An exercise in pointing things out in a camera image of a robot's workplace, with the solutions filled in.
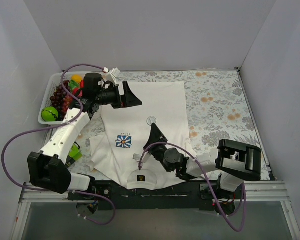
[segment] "green toy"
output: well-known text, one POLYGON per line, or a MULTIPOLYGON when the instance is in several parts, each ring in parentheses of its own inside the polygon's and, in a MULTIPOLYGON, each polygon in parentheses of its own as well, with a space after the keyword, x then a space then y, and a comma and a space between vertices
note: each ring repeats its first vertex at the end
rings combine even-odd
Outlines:
POLYGON ((71 147, 71 150, 69 152, 69 155, 66 159, 66 164, 65 166, 68 168, 72 164, 74 164, 76 161, 78 161, 82 157, 82 153, 80 151, 80 146, 78 143, 74 143, 73 146, 71 147))
POLYGON ((58 119, 58 111, 53 106, 45 107, 41 112, 41 117, 46 122, 54 122, 58 119))

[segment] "wire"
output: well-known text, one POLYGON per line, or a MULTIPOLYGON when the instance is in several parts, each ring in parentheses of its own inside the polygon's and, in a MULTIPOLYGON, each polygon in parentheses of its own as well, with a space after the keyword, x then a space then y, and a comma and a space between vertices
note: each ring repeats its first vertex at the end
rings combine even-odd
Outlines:
POLYGON ((223 201, 223 200, 218 199, 218 201, 223 203, 223 204, 227 204, 230 201, 230 199, 228 199, 227 201, 223 201))
MULTIPOLYGON (((66 75, 67 72, 69 72, 69 70, 75 68, 75 67, 79 67, 79 66, 86 66, 86 67, 92 67, 92 68, 96 68, 96 69, 101 69, 101 70, 104 70, 104 67, 100 67, 100 66, 96 66, 96 65, 91 65, 91 64, 86 64, 86 63, 80 63, 80 64, 76 64, 76 65, 73 65, 73 66, 70 66, 68 67, 61 75, 61 86, 62 88, 65 90, 65 92, 67 94, 69 94, 73 99, 75 99, 76 101, 78 101, 78 103, 80 104, 80 111, 79 113, 74 117, 72 118, 71 120, 69 120, 68 122, 65 122, 65 123, 62 123, 62 124, 59 124, 59 125, 54 125, 54 126, 48 126, 48 127, 44 127, 44 128, 39 128, 39 129, 34 129, 34 130, 29 130, 29 131, 24 131, 24 132, 21 132, 17 135, 15 135, 14 137, 12 137, 3 147, 2 149, 2 153, 1 153, 1 164, 2 164, 2 168, 3 168, 3 171, 5 173, 5 175, 8 177, 8 179, 14 183, 15 185, 17 185, 18 187, 20 188, 23 188, 23 189, 28 189, 28 190, 33 190, 33 191, 49 191, 48 189, 43 189, 43 188, 34 188, 34 187, 29 187, 29 186, 25 186, 19 182, 17 182, 16 180, 14 180, 12 178, 12 176, 10 175, 10 173, 8 172, 8 169, 7 169, 7 166, 6 166, 6 162, 5 162, 5 155, 6 155, 6 151, 7 151, 7 148, 8 146, 17 138, 21 137, 21 136, 24 136, 24 135, 27 135, 27 134, 33 134, 33 133, 37 133, 37 132, 43 132, 43 131, 47 131, 47 130, 51 130, 51 129, 57 129, 57 128, 61 128, 61 127, 64 127, 66 126, 67 124, 69 123, 72 123, 74 122, 75 120, 77 120, 79 118, 79 116, 81 115, 81 113, 83 112, 83 109, 84 109, 84 106, 82 104, 82 102, 75 96, 73 95, 67 88, 66 86, 64 85, 63 83, 63 80, 64 80, 64 76, 66 75)), ((89 219, 90 221, 98 224, 98 225, 107 225, 109 224, 115 217, 116 215, 116 208, 115 208, 115 205, 114 203, 104 197, 104 196, 101 196, 101 195, 98 195, 98 194, 93 194, 93 193, 87 193, 87 192, 83 192, 83 191, 75 191, 76 193, 78 194, 83 194, 83 195, 91 195, 91 196, 95 196, 97 198, 100 198, 100 199, 104 199, 106 201, 108 201, 111 206, 113 207, 113 216, 112 218, 107 221, 107 222, 98 222, 98 221, 95 221, 93 219, 89 219)))
POLYGON ((146 154, 146 152, 149 151, 149 149, 155 145, 170 145, 170 146, 173 146, 177 149, 180 149, 182 150, 183 152, 185 152, 186 154, 188 154, 193 160, 195 160, 195 163, 199 166, 199 168, 201 169, 201 172, 203 173, 204 177, 205 177, 205 180, 206 180, 206 183, 208 184, 209 188, 210 188, 210 191, 211 191, 211 194, 215 200, 215 204, 217 205, 218 209, 219 209, 219 212, 221 213, 221 215, 223 216, 224 220, 226 221, 226 223, 230 226, 230 228, 232 228, 235 232, 241 232, 243 229, 244 229, 244 226, 245 226, 245 222, 246 222, 246 211, 247 211, 247 195, 246 195, 246 187, 245 187, 245 184, 242 183, 241 184, 241 187, 242 187, 242 193, 241 193, 241 200, 240 200, 240 203, 239 203, 239 206, 238 208, 231 214, 229 215, 229 217, 235 215, 240 206, 241 206, 241 203, 242 203, 242 200, 244 200, 244 203, 243 203, 243 213, 242 213, 242 221, 241 221, 241 225, 239 228, 236 228, 230 221, 229 219, 227 218, 225 212, 223 211, 219 201, 218 201, 218 198, 215 194, 215 191, 210 183, 210 180, 208 178, 208 175, 204 169, 204 167, 200 164, 200 162, 197 160, 197 158, 195 158, 190 152, 188 152, 187 150, 185 150, 184 148, 180 147, 180 146, 177 146, 175 144, 172 144, 172 143, 167 143, 167 142, 155 142, 155 143, 152 143, 150 144, 142 153, 141 155, 141 158, 140 158, 140 161, 139 161, 139 164, 138 164, 138 168, 139 170, 141 170, 142 168, 142 160, 146 154))
POLYGON ((234 194, 233 194, 233 199, 232 199, 231 202, 229 202, 229 204, 232 204, 232 203, 235 201, 235 199, 236 199, 236 194, 234 193, 234 194))
POLYGON ((111 222, 113 221, 113 219, 114 219, 115 216, 116 216, 116 206, 115 206, 115 204, 114 204, 110 199, 108 199, 108 198, 105 197, 105 196, 101 196, 101 195, 94 194, 94 193, 88 193, 88 192, 84 192, 84 191, 78 191, 78 190, 76 190, 76 191, 74 191, 74 192, 77 193, 77 194, 89 195, 89 196, 95 196, 95 197, 97 197, 97 198, 99 198, 99 199, 106 200, 106 201, 107 201, 108 203, 110 203, 111 206, 112 206, 112 209, 113 209, 112 217, 110 218, 110 220, 108 220, 108 221, 106 221, 106 222, 100 222, 100 221, 94 220, 94 219, 92 219, 92 218, 83 216, 85 219, 87 219, 87 220, 89 220, 89 221, 91 221, 91 222, 93 222, 93 223, 95 223, 95 224, 102 225, 102 226, 107 225, 107 224, 109 224, 109 223, 111 223, 111 222))
MULTIPOLYGON (((76 101, 79 102, 80 104, 80 112, 78 113, 77 116, 75 116, 74 118, 72 118, 71 120, 69 120, 68 122, 69 123, 72 123, 74 122, 75 120, 77 120, 77 118, 81 115, 81 113, 83 112, 83 109, 84 109, 84 106, 83 104, 81 103, 81 101, 76 97, 74 96, 67 88, 66 86, 64 85, 63 83, 63 80, 64 80, 64 76, 66 75, 66 73, 75 68, 75 67, 79 67, 79 66, 87 66, 87 67, 92 67, 92 68, 97 68, 97 69, 101 69, 101 70, 104 70, 104 67, 100 67, 100 66, 96 66, 96 65, 91 65, 91 64, 85 64, 85 63, 81 63, 81 64, 76 64, 76 65, 73 65, 73 66, 70 66, 68 67, 61 75, 61 86, 62 88, 65 90, 65 92, 67 94, 69 94, 73 99, 75 99, 76 101)), ((47 130, 51 130, 51 129, 57 129, 57 128, 60 128, 60 127, 64 127, 66 126, 68 123, 62 123, 62 124, 59 124, 59 125, 54 125, 54 126, 48 126, 48 127, 44 127, 44 128, 38 128, 38 129, 34 129, 34 130, 29 130, 29 131, 24 131, 24 132, 21 132, 17 135, 15 135, 14 137, 12 137, 3 147, 3 150, 2 150, 2 153, 1 153, 1 164, 2 164, 2 167, 3 167, 3 171, 4 173, 6 174, 6 176, 8 177, 8 179, 13 182, 15 185, 19 186, 20 188, 23 188, 23 189, 28 189, 28 190, 33 190, 33 191, 49 191, 47 189, 43 189, 43 188, 34 188, 34 187, 29 187, 29 186, 25 186, 23 184, 20 184, 18 183, 17 181, 15 181, 10 173, 8 172, 7 170, 7 166, 6 166, 6 162, 5 162, 5 154, 6 154, 6 151, 7 151, 7 148, 8 146, 17 138, 21 137, 21 136, 24 136, 24 135, 27 135, 27 134, 33 134, 33 133, 37 133, 37 132, 43 132, 43 131, 47 131, 47 130)))

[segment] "blue flower logo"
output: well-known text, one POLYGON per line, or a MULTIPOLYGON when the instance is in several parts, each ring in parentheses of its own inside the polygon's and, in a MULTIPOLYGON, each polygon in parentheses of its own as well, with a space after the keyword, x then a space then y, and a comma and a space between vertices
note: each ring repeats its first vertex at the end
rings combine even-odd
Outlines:
POLYGON ((129 149, 131 147, 131 136, 118 136, 115 146, 117 148, 129 149))

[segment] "table surface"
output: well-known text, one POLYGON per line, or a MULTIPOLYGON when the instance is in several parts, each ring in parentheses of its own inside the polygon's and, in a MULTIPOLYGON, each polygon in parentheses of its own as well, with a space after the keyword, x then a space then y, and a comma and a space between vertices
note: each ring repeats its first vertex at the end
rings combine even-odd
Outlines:
MULTIPOLYGON (((209 153, 219 140, 234 141, 260 147, 257 132, 235 70, 191 71, 127 71, 118 82, 184 82, 187 117, 191 144, 197 155, 209 153)), ((83 157, 69 167, 70 172, 90 175, 97 180, 108 180, 101 172, 90 168, 90 138, 105 132, 100 113, 97 112, 76 140, 83 157)), ((220 171, 209 173, 217 180, 220 171)), ((261 180, 270 180, 262 156, 261 180)))

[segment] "black base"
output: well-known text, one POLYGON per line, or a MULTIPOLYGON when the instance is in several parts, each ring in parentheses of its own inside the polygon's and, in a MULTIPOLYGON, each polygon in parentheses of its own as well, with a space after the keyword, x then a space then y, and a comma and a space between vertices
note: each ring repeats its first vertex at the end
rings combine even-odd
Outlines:
MULTIPOLYGON (((94 181, 96 193, 113 201, 116 209, 199 209, 201 211, 214 211, 212 199, 205 198, 202 190, 207 182, 190 181, 158 190, 147 190, 143 188, 127 190, 114 181, 94 181)), ((237 196, 241 196, 241 189, 238 188, 237 196)), ((69 192, 68 200, 87 200, 84 195, 69 192)), ((100 200, 99 211, 111 210, 111 205, 100 200)))
MULTIPOLYGON (((235 203, 229 203, 229 204, 221 204, 221 208, 224 211, 225 215, 230 215, 233 214, 236 210, 236 205, 235 203)), ((214 205, 214 210, 216 213, 221 214, 219 211, 218 206, 215 204, 214 205)))

